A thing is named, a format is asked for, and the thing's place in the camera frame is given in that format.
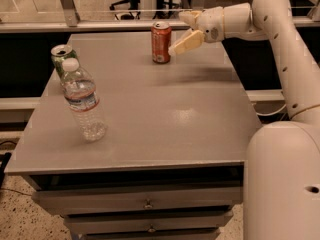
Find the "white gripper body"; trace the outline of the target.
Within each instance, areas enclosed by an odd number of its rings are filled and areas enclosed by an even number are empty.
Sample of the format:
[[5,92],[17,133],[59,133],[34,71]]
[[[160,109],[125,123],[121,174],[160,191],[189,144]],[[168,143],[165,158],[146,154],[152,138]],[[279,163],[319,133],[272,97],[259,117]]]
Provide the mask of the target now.
[[215,7],[202,11],[196,19],[197,29],[204,34],[207,43],[219,42],[224,39],[224,9]]

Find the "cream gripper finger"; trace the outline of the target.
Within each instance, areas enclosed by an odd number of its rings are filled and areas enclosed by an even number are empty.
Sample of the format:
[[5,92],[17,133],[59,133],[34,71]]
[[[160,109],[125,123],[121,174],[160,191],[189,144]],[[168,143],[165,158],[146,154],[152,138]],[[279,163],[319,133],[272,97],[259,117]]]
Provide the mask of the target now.
[[168,49],[171,56],[183,54],[196,49],[204,42],[205,35],[200,30],[188,29],[178,40],[176,40]]
[[201,11],[182,11],[179,13],[179,19],[190,26],[197,29],[197,18],[201,15]]

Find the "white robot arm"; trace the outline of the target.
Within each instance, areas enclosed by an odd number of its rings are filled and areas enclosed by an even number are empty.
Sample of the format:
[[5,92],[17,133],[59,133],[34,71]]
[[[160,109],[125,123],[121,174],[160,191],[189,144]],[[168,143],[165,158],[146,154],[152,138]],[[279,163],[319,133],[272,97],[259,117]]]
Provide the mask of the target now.
[[228,38],[270,43],[287,120],[251,138],[244,163],[244,240],[320,240],[320,67],[295,27],[289,0],[252,0],[179,14],[178,55]]

